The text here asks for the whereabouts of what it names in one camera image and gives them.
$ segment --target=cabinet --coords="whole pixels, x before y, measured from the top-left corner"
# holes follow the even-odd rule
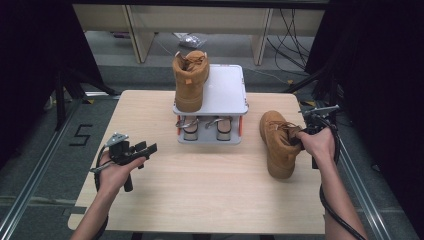
[[[261,65],[268,34],[284,35],[279,9],[79,5],[74,10],[84,30],[129,32],[138,63],[148,55],[155,32],[250,35],[253,60]],[[282,10],[286,22],[291,10]],[[298,36],[315,36],[323,11],[296,10]]]

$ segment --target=gray floor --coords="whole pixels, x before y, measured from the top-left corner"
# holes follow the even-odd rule
[[[279,92],[288,86],[288,80],[295,82],[303,79],[302,76],[290,74],[301,73],[301,69],[281,56],[275,58],[274,49],[267,44],[264,60],[261,66],[253,63],[250,40],[248,36],[241,35],[208,35],[193,34],[203,40],[205,44],[200,48],[206,51],[211,63],[237,64],[246,71],[246,76],[252,83],[247,91]],[[114,88],[138,89],[140,82],[135,74],[138,70],[144,71],[143,76],[149,76],[152,87],[166,88],[172,83],[172,75],[161,73],[162,68],[169,68],[173,55],[177,51],[187,53],[191,49],[179,46],[179,39],[172,33],[159,33],[156,35],[148,58],[145,63],[136,63],[131,41],[129,39],[114,38],[108,32],[87,32],[86,37],[95,56],[104,81]],[[278,38],[270,36],[270,40],[278,45]],[[299,38],[306,49],[310,49],[313,38]],[[297,62],[302,63],[299,55],[284,50]],[[90,86],[87,91],[96,91]],[[305,87],[296,93],[300,101],[311,100],[311,86]],[[85,180],[87,169],[96,154],[96,149],[107,127],[108,118],[113,113],[117,100],[95,100],[94,104],[81,104],[72,102],[67,108],[77,105],[76,113],[66,129],[62,141],[59,143],[53,159],[47,165],[47,170],[32,194],[31,201],[26,208],[11,239],[67,239],[72,231],[67,227],[69,212],[78,196],[79,190]],[[33,129],[26,142],[22,144],[21,155],[11,159],[1,170],[0,175],[0,216],[2,219],[9,211],[13,200],[21,192],[32,170],[43,155],[45,147],[54,134],[55,109],[47,110],[39,119],[37,128]],[[370,195],[372,204],[378,210],[384,226],[392,239],[418,239],[408,219],[392,195],[383,177],[371,169],[372,158],[363,146],[354,125],[343,112],[338,115],[340,135],[352,162],[358,171],[359,178]],[[85,146],[72,147],[71,143],[80,142],[75,138],[75,132],[81,124],[90,124],[92,127],[81,129],[80,133],[90,135],[90,140]],[[352,187],[345,167],[339,164],[341,176],[346,184],[355,207],[366,227],[370,239],[384,239],[377,234],[372,223],[372,218],[366,214],[361,197]],[[276,239],[324,239],[324,236],[305,235],[278,235]],[[106,232],[102,239],[131,239],[129,232]],[[144,240],[160,239],[192,239],[190,234],[177,233],[145,233]],[[257,235],[226,235],[215,234],[212,239],[259,239]]]

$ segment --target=boot laces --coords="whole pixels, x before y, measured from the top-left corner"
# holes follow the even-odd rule
[[[198,58],[184,58],[184,68],[186,71],[193,71],[196,66],[199,66],[202,64],[203,60],[205,59],[205,56],[201,56]]]
[[[269,125],[275,126],[275,130],[287,131],[291,128],[298,127],[297,125],[291,122],[283,122],[283,121],[270,121]]]

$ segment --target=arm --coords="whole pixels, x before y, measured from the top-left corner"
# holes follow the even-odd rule
[[[337,215],[363,237],[367,238],[365,229],[347,194],[334,162],[335,146],[330,129],[325,128],[316,135],[299,132],[296,136],[302,140],[306,151],[315,158],[321,173],[322,188],[328,204]],[[327,212],[325,214],[325,235],[326,239],[355,239]]]
[[[103,164],[109,160],[109,153],[106,151],[100,163]],[[108,215],[119,189],[124,185],[130,172],[142,165],[146,161],[145,157],[137,158],[131,163],[119,166],[110,165],[100,173],[100,189],[94,198],[90,208],[85,213],[83,219],[73,233],[71,239],[92,239]]]

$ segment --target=forearm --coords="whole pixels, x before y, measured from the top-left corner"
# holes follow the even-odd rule
[[[328,159],[322,160],[317,160],[317,163],[321,172],[323,192],[328,204],[337,215],[366,238],[364,227],[338,174],[336,164],[334,161],[329,161]],[[325,221],[327,239],[354,239],[327,212]]]
[[[103,225],[117,193],[99,191],[71,239],[93,239]]]

